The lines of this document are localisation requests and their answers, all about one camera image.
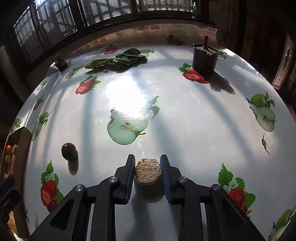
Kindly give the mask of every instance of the crumbly muffin top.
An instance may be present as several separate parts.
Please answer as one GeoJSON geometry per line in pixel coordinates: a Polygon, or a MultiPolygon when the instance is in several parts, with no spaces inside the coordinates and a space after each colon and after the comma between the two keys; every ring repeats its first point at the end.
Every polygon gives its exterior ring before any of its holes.
{"type": "Polygon", "coordinates": [[[135,168],[135,175],[140,183],[152,183],[161,174],[162,171],[156,159],[143,158],[138,161],[135,168]]]}

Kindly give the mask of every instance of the black cable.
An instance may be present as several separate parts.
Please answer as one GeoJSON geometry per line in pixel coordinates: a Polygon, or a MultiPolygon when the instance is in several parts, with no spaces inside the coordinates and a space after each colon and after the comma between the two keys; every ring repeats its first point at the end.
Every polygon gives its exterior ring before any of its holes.
{"type": "Polygon", "coordinates": [[[229,0],[228,0],[228,25],[227,25],[227,30],[226,31],[222,31],[222,38],[218,41],[218,44],[221,42],[221,40],[223,39],[226,47],[228,47],[228,43],[229,43],[229,37],[230,37],[230,32],[229,32],[229,12],[230,12],[230,4],[229,4],[229,0]]]}

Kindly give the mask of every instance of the grasshopper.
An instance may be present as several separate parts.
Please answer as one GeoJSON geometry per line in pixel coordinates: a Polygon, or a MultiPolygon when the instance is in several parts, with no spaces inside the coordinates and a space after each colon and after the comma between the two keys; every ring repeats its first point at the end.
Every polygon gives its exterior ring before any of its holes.
{"type": "Polygon", "coordinates": [[[264,135],[265,135],[265,132],[263,133],[263,137],[262,137],[262,145],[264,146],[264,149],[265,149],[265,153],[267,152],[269,155],[270,155],[270,153],[268,152],[268,150],[267,150],[267,148],[272,148],[272,146],[271,147],[268,147],[268,144],[266,143],[266,141],[264,140],[264,135]]]}

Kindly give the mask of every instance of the orange object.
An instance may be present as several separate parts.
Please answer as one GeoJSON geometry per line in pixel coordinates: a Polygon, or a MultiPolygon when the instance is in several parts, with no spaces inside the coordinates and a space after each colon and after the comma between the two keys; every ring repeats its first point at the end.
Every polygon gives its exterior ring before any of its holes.
{"type": "Polygon", "coordinates": [[[6,154],[8,156],[10,156],[12,154],[12,147],[10,145],[7,145],[7,147],[6,147],[6,154]]]}

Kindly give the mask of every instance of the black container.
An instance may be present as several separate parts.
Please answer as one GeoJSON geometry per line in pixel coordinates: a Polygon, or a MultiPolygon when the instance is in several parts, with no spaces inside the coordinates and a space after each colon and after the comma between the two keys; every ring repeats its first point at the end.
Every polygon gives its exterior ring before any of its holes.
{"type": "Polygon", "coordinates": [[[63,59],[63,57],[59,57],[54,65],[59,69],[60,72],[64,71],[69,67],[69,64],[63,59]]]}
{"type": "MultiPolygon", "coordinates": [[[[201,75],[210,76],[215,71],[218,54],[213,53],[209,55],[206,51],[196,49],[196,47],[203,46],[202,44],[194,45],[192,68],[201,75]]],[[[217,50],[212,47],[207,46],[207,48],[217,52],[217,50]]]]}

